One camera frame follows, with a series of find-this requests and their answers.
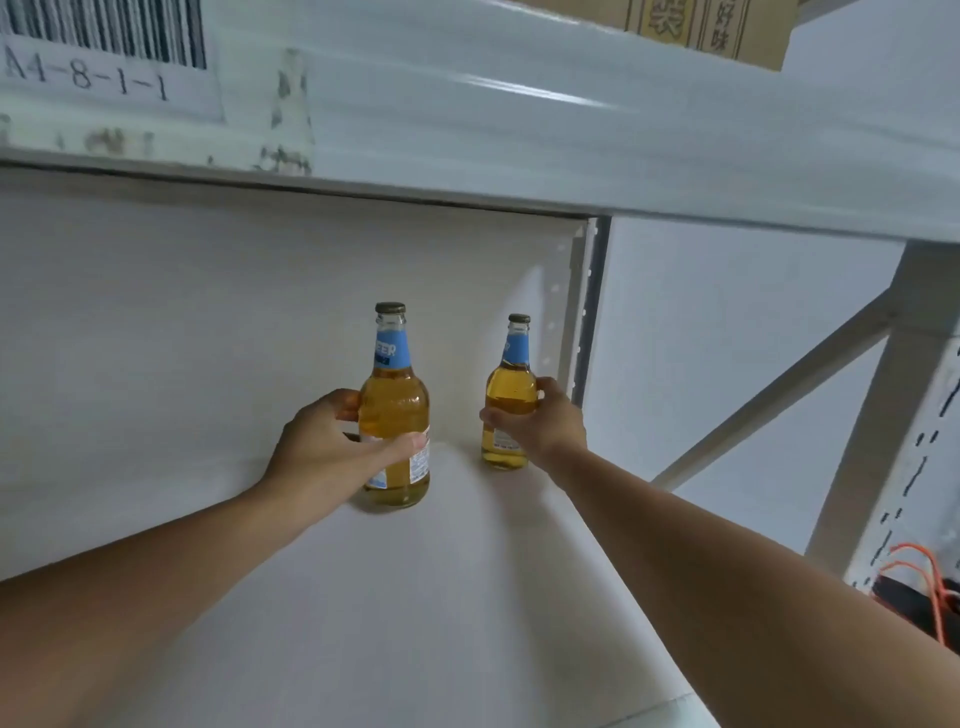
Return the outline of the person's left forearm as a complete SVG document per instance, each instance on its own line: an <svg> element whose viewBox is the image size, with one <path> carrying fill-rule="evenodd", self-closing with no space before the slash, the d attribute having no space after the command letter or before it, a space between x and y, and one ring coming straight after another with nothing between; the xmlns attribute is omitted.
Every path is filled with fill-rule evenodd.
<svg viewBox="0 0 960 728"><path fill-rule="evenodd" d="M66 728L306 529L260 484L0 581L0 728Z"/></svg>

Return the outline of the white barcode label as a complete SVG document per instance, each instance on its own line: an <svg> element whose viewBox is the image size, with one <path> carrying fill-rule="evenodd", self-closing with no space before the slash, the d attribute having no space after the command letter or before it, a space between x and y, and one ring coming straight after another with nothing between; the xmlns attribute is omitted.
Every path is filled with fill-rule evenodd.
<svg viewBox="0 0 960 728"><path fill-rule="evenodd" d="M0 87L224 119L206 0L0 0Z"/></svg>

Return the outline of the black box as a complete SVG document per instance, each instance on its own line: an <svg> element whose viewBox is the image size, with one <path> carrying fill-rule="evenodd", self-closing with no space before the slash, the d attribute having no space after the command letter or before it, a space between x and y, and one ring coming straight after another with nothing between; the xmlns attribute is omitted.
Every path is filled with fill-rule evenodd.
<svg viewBox="0 0 960 728"><path fill-rule="evenodd" d="M927 595L885 575L873 580L871 595L918 630L937 640L933 606ZM952 606L941 606L939 613L943 643L960 654L960 612Z"/></svg>

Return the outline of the brown cardboard box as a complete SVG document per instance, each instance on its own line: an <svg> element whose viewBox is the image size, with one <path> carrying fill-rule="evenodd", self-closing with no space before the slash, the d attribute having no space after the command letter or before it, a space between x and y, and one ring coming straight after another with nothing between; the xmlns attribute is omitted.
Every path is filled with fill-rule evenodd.
<svg viewBox="0 0 960 728"><path fill-rule="evenodd" d="M513 0L532 8L780 71L802 0Z"/></svg>

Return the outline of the white metal shelf rack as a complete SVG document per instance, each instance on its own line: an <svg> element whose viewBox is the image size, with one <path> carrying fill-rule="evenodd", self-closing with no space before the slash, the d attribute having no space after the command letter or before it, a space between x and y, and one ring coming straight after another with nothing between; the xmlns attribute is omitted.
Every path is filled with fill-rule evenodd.
<svg viewBox="0 0 960 728"><path fill-rule="evenodd" d="M83 728L717 728L567 500L479 460L507 315L667 490L883 343L806 554L960 465L960 127L503 0L205 0L223 119L0 86L0 575L256 478L407 307L432 483L259 567Z"/></svg>

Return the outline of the person's left hand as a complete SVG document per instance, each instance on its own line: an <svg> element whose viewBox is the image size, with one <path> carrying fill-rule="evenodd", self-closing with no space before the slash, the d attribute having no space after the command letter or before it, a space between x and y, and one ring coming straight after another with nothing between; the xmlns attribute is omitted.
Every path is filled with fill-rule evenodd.
<svg viewBox="0 0 960 728"><path fill-rule="evenodd" d="M289 525L309 528L375 474L352 474L352 445L341 423L358 421L360 393L337 389L300 409L283 428L264 475L249 489Z"/></svg>

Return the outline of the person's right hand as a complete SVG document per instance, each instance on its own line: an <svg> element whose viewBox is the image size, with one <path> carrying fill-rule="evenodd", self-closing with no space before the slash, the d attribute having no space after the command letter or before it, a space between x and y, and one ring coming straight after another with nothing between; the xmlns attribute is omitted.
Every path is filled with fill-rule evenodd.
<svg viewBox="0 0 960 728"><path fill-rule="evenodd" d="M538 377L541 397L529 413L529 441L520 444L528 460L552 479L568 455L589 451L582 411L552 377Z"/></svg>

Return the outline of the person's right forearm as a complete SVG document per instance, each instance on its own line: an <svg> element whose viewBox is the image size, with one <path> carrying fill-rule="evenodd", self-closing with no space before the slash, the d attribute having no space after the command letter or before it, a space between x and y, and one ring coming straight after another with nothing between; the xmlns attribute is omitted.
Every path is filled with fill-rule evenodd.
<svg viewBox="0 0 960 728"><path fill-rule="evenodd" d="M544 460L721 728L960 728L960 657L581 446Z"/></svg>

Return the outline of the large amber glass beer bottle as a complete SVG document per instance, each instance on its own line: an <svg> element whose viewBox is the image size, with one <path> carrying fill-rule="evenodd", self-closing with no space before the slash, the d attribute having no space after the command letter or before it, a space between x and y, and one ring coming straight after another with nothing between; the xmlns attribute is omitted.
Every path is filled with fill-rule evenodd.
<svg viewBox="0 0 960 728"><path fill-rule="evenodd" d="M410 458L381 469L366 481L364 492L375 511L418 504L430 484L430 412L425 383L414 373L406 330L406 307L397 301L375 305L373 368L360 390L360 441L375 443L408 432L425 442Z"/></svg>

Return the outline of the small amber glass beer bottle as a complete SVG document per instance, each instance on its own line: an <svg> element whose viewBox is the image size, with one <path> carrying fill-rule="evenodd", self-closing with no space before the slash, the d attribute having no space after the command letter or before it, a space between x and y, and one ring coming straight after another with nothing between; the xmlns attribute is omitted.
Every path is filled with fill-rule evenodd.
<svg viewBox="0 0 960 728"><path fill-rule="evenodd" d="M511 313L499 365L486 380L485 406L509 414L524 415L538 405L537 378L530 364L531 317ZM489 467L513 471L524 468L528 458L517 441L501 429L483 425L482 458Z"/></svg>

